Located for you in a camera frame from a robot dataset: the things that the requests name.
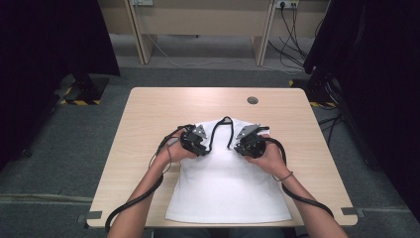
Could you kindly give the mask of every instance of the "wall outlet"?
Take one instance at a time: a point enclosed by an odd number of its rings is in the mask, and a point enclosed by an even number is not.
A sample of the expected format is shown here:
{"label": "wall outlet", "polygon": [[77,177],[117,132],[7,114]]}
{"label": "wall outlet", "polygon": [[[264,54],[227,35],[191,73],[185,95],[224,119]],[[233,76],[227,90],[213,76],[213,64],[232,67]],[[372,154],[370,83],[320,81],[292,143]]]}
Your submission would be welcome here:
{"label": "wall outlet", "polygon": [[153,6],[154,0],[131,0],[134,6]]}
{"label": "wall outlet", "polygon": [[284,9],[296,9],[299,5],[299,0],[278,0],[275,8],[281,8],[281,2],[284,2]]}

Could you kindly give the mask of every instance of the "wooden table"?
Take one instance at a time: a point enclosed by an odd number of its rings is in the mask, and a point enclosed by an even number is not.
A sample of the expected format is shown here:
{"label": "wooden table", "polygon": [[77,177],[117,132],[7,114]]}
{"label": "wooden table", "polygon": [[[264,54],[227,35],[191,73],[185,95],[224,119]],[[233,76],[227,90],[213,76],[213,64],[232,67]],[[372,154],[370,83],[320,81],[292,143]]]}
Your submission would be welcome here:
{"label": "wooden table", "polygon": [[[248,98],[256,97],[258,104]],[[134,88],[130,94],[108,161],[99,182],[87,223],[104,227],[108,215],[128,197],[148,169],[164,136],[177,126],[230,116],[270,127],[272,138],[284,146],[288,167],[302,184],[334,212],[341,225],[354,225],[349,196],[328,150],[305,93],[296,88]],[[164,215],[179,175],[172,165],[156,191],[148,227],[299,226],[303,221],[285,195],[292,220],[261,224],[193,224],[165,220]]]}

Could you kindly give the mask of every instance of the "white t-shirt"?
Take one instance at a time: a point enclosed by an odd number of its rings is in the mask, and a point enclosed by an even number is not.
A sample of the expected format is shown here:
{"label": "white t-shirt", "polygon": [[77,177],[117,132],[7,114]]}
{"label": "white t-shirt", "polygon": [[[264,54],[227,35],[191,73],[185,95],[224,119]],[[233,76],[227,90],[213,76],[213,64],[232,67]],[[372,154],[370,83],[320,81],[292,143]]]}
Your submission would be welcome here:
{"label": "white t-shirt", "polygon": [[[197,123],[204,127],[209,148],[220,120]],[[277,182],[256,165],[247,162],[234,147],[244,126],[252,123],[232,119],[232,125],[215,129],[212,151],[203,157],[180,162],[166,219],[194,223],[260,223],[291,219]]]}

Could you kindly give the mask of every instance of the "table hole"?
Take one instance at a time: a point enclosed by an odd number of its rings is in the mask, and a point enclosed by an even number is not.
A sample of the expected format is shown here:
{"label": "table hole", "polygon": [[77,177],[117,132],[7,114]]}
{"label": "table hole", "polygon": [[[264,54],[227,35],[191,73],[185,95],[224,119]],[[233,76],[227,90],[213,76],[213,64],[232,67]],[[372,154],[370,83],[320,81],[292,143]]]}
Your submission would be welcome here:
{"label": "table hole", "polygon": [[256,97],[254,97],[254,96],[250,96],[247,99],[247,101],[248,101],[248,103],[253,104],[253,105],[259,103],[259,100]]}

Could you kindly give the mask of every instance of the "black partition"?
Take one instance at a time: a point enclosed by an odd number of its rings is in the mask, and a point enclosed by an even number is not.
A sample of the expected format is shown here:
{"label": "black partition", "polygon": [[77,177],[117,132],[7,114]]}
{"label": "black partition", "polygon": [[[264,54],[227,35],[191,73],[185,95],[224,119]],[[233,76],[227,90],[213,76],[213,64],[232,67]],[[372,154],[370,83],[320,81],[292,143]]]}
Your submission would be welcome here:
{"label": "black partition", "polygon": [[119,75],[97,1],[0,1],[0,168],[29,147],[69,74]]}
{"label": "black partition", "polygon": [[365,156],[385,171],[420,221],[416,9],[415,0],[332,0],[304,66],[312,73],[309,88],[328,81],[335,87]]}

